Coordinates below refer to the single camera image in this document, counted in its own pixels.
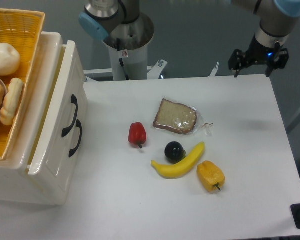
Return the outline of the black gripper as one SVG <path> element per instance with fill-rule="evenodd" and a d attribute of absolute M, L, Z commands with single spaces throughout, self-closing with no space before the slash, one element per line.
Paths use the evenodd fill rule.
<path fill-rule="evenodd" d="M 274 42 L 273 47 L 267 47 L 258 42 L 254 35 L 246 52 L 235 49 L 228 60 L 228 68 L 237 78 L 245 67 L 266 65 L 265 76 L 270 77 L 277 69 L 284 69 L 289 60 L 287 48 L 280 49 L 280 43 Z"/>

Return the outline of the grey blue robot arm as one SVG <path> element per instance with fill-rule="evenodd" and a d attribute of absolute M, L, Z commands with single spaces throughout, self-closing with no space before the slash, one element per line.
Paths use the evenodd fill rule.
<path fill-rule="evenodd" d="M 253 65 L 266 65 L 265 75 L 284 69 L 289 52 L 284 45 L 300 18 L 300 0 L 232 0 L 231 4 L 259 16 L 260 23 L 246 52 L 234 50 L 228 68 L 237 77 Z M 113 79 L 146 80 L 152 20 L 138 0 L 88 0 L 78 21 L 85 32 L 108 48 Z"/>

